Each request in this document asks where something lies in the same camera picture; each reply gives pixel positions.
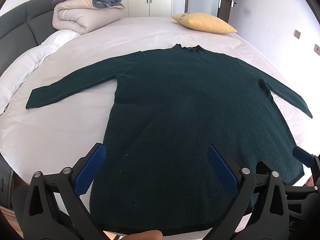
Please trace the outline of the person's left hand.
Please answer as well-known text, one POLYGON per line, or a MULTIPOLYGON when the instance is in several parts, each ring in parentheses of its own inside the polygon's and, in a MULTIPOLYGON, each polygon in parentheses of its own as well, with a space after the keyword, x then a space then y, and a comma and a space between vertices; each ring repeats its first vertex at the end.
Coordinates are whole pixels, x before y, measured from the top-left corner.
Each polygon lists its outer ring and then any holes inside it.
POLYGON ((163 235, 159 230, 151 230, 142 233, 126 235, 123 240, 162 240, 163 235))

